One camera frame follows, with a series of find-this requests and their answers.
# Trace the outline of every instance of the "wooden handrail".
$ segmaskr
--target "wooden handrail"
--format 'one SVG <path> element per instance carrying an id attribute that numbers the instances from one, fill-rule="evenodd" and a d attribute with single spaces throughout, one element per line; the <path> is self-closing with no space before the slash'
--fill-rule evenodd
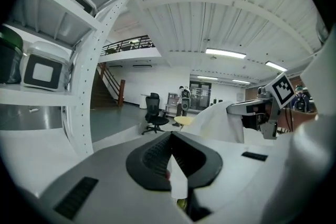
<path id="1" fill-rule="evenodd" d="M 112 75 L 111 71 L 110 71 L 108 68 L 106 68 L 106 69 L 105 69 L 105 72 L 106 72 L 109 76 L 112 77 L 112 79 L 115 81 L 115 83 L 116 83 L 116 84 L 118 85 L 118 87 L 120 88 L 119 83 L 118 83 L 117 80 L 115 79 L 114 75 Z"/>
<path id="2" fill-rule="evenodd" d="M 120 81 L 120 91 L 119 91 L 119 98 L 118 98 L 118 106 L 121 107 L 124 102 L 124 89 L 125 89 L 125 80 L 122 79 Z"/>
<path id="3" fill-rule="evenodd" d="M 103 76 L 106 77 L 107 82 L 109 83 L 109 85 L 111 86 L 111 88 L 113 89 L 113 91 L 115 92 L 115 94 L 116 94 L 117 96 L 119 96 L 120 91 L 119 91 L 118 87 L 114 84 L 114 82 L 113 82 L 113 81 L 111 80 L 111 78 L 106 74 L 106 72 L 103 74 Z"/>
<path id="4" fill-rule="evenodd" d="M 124 87 L 125 80 L 121 80 L 120 84 L 115 79 L 114 75 L 110 72 L 108 68 L 106 68 L 106 62 L 102 64 L 98 64 L 101 69 L 100 77 L 106 77 L 108 84 L 111 86 L 115 94 L 118 96 L 118 106 L 121 107 L 123 105 L 123 95 L 124 95 Z"/>

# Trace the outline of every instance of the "round table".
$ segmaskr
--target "round table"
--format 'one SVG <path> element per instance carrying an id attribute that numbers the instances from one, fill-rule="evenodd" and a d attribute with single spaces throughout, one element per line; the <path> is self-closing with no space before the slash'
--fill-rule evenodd
<path id="1" fill-rule="evenodd" d="M 188 117 L 188 116 L 178 116 L 175 117 L 174 120 L 179 123 L 180 125 L 190 125 L 194 121 L 194 117 Z"/>

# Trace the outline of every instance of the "ceiling light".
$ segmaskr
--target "ceiling light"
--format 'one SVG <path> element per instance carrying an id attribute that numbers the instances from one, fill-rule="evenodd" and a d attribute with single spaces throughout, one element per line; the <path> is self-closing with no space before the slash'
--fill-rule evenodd
<path id="1" fill-rule="evenodd" d="M 133 65 L 133 67 L 136 67 L 136 68 L 151 68 L 152 66 L 151 65 Z"/>
<path id="2" fill-rule="evenodd" d="M 269 66 L 269 67 L 273 67 L 273 68 L 275 68 L 275 69 L 278 69 L 278 70 L 280 70 L 280 71 L 282 71 L 282 72 L 286 72 L 286 71 L 287 71 L 286 68 L 283 68 L 283 67 L 281 67 L 281 66 L 278 66 L 278 65 L 276 65 L 275 63 L 272 63 L 272 62 L 270 62 L 270 61 L 266 62 L 265 65 L 267 65 L 267 66 Z"/>
<path id="3" fill-rule="evenodd" d="M 197 76 L 198 79 L 213 79 L 217 80 L 218 78 L 211 78 L 211 77 L 202 77 L 202 76 Z"/>
<path id="4" fill-rule="evenodd" d="M 234 79 L 234 80 L 232 80 L 232 81 L 234 81 L 234 82 L 239 82 L 239 83 L 245 83 L 245 84 L 251 84 L 251 82 L 244 81 L 244 80 L 236 80 L 236 79 Z"/>
<path id="5" fill-rule="evenodd" d="M 230 57 L 235 57 L 235 58 L 240 58 L 240 59 L 244 59 L 246 57 L 246 54 L 240 54 L 238 52 L 229 51 L 229 50 L 206 49 L 205 53 L 230 56 Z"/>

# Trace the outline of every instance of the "white cloth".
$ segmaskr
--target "white cloth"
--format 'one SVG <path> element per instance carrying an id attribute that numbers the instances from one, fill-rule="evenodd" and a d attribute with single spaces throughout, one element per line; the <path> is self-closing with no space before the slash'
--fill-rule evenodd
<path id="1" fill-rule="evenodd" d="M 244 143 L 242 117 L 226 113 L 231 104 L 221 102 L 208 107 L 196 116 L 191 125 L 184 126 L 182 132 L 213 140 Z"/>
<path id="2" fill-rule="evenodd" d="M 221 102 L 210 106 L 198 114 L 191 125 L 184 126 L 182 132 L 213 140 L 244 143 L 242 117 L 226 113 L 226 108 L 231 104 L 231 102 Z M 187 178 L 173 157 L 171 157 L 169 168 L 171 169 L 172 197 L 186 198 Z"/>

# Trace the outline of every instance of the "black office chair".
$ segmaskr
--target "black office chair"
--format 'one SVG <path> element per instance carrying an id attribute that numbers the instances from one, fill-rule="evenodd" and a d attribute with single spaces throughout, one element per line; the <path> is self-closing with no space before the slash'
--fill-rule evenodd
<path id="1" fill-rule="evenodd" d="M 146 97 L 146 104 L 147 104 L 147 114 L 145 116 L 145 119 L 148 123 L 152 123 L 154 127 L 152 126 L 147 126 L 146 131 L 142 132 L 142 135 L 144 133 L 154 131 L 157 133 L 159 132 L 164 132 L 163 130 L 160 129 L 161 125 L 169 123 L 169 120 L 160 117 L 159 112 L 160 112 L 160 97 L 157 93 L 151 93 L 151 96 Z"/>

